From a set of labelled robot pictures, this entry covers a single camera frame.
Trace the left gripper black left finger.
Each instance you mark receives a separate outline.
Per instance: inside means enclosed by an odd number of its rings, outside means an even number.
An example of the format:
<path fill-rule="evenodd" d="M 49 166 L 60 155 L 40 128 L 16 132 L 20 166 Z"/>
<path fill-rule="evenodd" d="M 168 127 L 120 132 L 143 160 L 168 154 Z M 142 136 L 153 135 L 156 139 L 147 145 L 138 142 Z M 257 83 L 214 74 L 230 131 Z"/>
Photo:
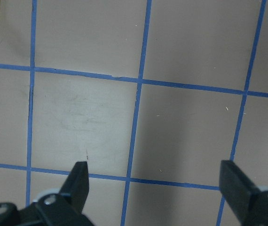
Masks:
<path fill-rule="evenodd" d="M 0 226 L 92 226 L 82 214 L 89 193 L 86 161 L 75 163 L 58 193 L 46 194 L 19 210 L 0 202 Z"/>

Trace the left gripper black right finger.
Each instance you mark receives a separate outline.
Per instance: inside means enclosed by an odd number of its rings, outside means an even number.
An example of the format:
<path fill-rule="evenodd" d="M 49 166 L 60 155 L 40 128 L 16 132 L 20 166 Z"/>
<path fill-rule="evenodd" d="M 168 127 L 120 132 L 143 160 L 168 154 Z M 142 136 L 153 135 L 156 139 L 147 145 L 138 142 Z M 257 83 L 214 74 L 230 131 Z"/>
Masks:
<path fill-rule="evenodd" d="M 242 226 L 268 226 L 268 187 L 255 185 L 231 160 L 220 164 L 220 192 Z"/>

